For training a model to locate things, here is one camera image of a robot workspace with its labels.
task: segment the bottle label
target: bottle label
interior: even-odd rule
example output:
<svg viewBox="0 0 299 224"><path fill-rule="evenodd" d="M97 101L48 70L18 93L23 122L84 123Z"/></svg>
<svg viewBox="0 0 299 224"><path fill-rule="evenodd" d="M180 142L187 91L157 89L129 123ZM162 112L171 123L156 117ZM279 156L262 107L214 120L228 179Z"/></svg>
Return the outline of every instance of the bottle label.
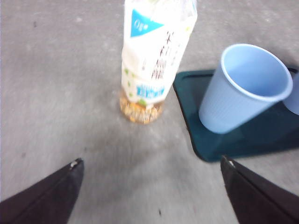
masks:
<svg viewBox="0 0 299 224"><path fill-rule="evenodd" d="M148 106L165 100L197 14L182 21L155 21L132 2L125 4L121 84L131 102Z"/></svg>

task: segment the gray floor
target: gray floor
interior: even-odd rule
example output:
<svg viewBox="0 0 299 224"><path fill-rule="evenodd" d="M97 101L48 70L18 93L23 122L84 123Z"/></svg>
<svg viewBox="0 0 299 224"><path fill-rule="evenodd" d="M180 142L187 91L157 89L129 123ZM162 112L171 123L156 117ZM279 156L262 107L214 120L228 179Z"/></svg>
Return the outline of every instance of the gray floor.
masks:
<svg viewBox="0 0 299 224"><path fill-rule="evenodd" d="M298 11L297 0L201 0L180 70L215 68L237 42L299 64ZM120 114L122 27L119 0L1 1L1 199L82 157L71 224L237 223L173 89L151 125ZM299 150L238 161L299 195Z"/></svg>

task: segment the plastic tray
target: plastic tray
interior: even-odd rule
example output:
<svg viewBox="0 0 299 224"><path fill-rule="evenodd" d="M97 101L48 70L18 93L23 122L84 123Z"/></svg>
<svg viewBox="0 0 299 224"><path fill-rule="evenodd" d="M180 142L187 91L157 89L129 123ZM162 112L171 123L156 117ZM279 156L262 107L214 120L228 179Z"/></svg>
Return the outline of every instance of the plastic tray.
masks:
<svg viewBox="0 0 299 224"><path fill-rule="evenodd" d="M299 147L299 115L282 102L227 134L206 129L198 109L213 73L214 70L180 72L173 83L198 157L210 162L219 161L222 155L241 157Z"/></svg>

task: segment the blue label patch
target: blue label patch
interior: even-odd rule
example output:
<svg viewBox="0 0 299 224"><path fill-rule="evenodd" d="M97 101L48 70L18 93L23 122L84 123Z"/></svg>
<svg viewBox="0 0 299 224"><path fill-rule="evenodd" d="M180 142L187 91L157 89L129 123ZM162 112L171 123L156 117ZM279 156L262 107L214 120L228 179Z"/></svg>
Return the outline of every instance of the blue label patch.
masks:
<svg viewBox="0 0 299 224"><path fill-rule="evenodd" d="M163 92L164 92L164 87L157 89L146 85L137 86L137 96L147 98L147 99L157 98L161 96Z"/></svg>
<svg viewBox="0 0 299 224"><path fill-rule="evenodd" d="M135 9L132 11L132 25L131 25L131 37L141 36L149 33L159 27L163 26L161 23L154 22L150 18L145 17L138 13Z"/></svg>

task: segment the plastic cup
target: plastic cup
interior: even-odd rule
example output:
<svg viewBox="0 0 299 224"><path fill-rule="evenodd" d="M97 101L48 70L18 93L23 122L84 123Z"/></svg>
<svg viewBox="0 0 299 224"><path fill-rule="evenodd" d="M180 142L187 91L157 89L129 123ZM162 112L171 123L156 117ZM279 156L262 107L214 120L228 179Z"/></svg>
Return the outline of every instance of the plastic cup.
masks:
<svg viewBox="0 0 299 224"><path fill-rule="evenodd" d="M284 105L291 112L299 115L299 72L297 69L293 69L296 73L293 79L293 90L288 98L284 100Z"/></svg>
<svg viewBox="0 0 299 224"><path fill-rule="evenodd" d="M224 50L199 109L201 123L228 133L278 101L293 83L286 66L272 53L250 44Z"/></svg>

